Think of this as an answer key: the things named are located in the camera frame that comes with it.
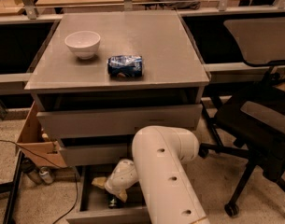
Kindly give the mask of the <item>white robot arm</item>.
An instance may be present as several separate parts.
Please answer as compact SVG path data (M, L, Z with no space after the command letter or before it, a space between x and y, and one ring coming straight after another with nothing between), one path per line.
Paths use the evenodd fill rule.
M210 224L183 168L199 147L189 130L142 128L132 142L133 158L120 160L109 176L96 177L93 185L126 202L126 190L138 183L152 224Z

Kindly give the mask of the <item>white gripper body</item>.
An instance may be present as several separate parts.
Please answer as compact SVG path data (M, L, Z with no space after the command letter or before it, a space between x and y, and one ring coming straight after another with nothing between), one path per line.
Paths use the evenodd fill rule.
M109 178L105 183L106 191L115 196L121 196L128 188L128 182L124 177Z

